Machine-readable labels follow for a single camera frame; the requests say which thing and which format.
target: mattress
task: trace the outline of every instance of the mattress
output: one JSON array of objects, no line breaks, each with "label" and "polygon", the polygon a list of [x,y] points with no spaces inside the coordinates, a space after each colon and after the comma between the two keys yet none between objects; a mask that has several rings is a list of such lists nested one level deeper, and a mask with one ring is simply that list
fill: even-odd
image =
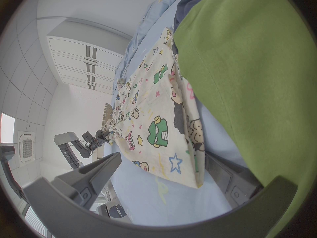
[{"label": "mattress", "polygon": [[[149,29],[126,69],[116,77],[126,80],[136,70],[145,54],[160,37],[165,27],[172,28],[176,0]],[[117,89],[112,97],[114,105]],[[239,150],[222,125],[206,107],[196,99],[202,121],[205,149],[246,167]],[[105,147],[104,155],[120,152],[119,147]],[[212,177],[205,172],[204,185],[199,189],[164,180],[137,168],[121,155],[122,163],[112,176],[113,187],[131,221],[136,225],[174,226],[207,220],[231,210]]]}]

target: yellow star print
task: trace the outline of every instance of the yellow star print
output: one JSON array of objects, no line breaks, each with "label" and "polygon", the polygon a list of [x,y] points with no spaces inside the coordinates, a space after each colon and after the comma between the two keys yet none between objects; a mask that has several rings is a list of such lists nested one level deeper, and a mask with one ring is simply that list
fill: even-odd
[{"label": "yellow star print", "polygon": [[140,146],[143,146],[142,143],[143,143],[143,139],[140,137],[140,134],[139,134],[139,136],[138,136],[138,144]]}]

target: air conditioner vent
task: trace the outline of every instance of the air conditioner vent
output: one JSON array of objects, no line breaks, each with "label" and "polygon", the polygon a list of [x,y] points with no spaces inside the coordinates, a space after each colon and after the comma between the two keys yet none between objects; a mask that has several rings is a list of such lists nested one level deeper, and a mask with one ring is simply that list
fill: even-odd
[{"label": "air conditioner vent", "polygon": [[20,166],[31,163],[35,160],[35,133],[18,131],[18,154]]}]

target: blue star print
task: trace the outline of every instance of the blue star print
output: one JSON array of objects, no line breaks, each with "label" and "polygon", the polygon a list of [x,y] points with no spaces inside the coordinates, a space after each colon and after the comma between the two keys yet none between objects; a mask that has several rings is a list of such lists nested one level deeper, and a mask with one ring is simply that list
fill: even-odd
[{"label": "blue star print", "polygon": [[180,165],[180,163],[183,162],[183,160],[177,158],[176,153],[175,153],[174,157],[169,157],[168,159],[170,160],[170,162],[171,162],[171,164],[172,164],[171,172],[173,172],[174,170],[176,170],[179,174],[181,174],[179,165]]},{"label": "blue star print", "polygon": [[159,50],[159,47],[157,47],[156,49],[154,49],[154,50],[153,50],[153,51],[154,51],[153,55],[155,55],[155,54],[158,52],[158,50]]}]

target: green cloth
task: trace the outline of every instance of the green cloth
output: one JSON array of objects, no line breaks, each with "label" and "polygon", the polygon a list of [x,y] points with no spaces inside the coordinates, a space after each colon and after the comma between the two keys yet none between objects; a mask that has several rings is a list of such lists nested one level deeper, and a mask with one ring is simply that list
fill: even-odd
[{"label": "green cloth", "polygon": [[291,219],[317,175],[317,49],[287,0],[202,0],[174,34],[180,73],[263,185],[298,185]]}]

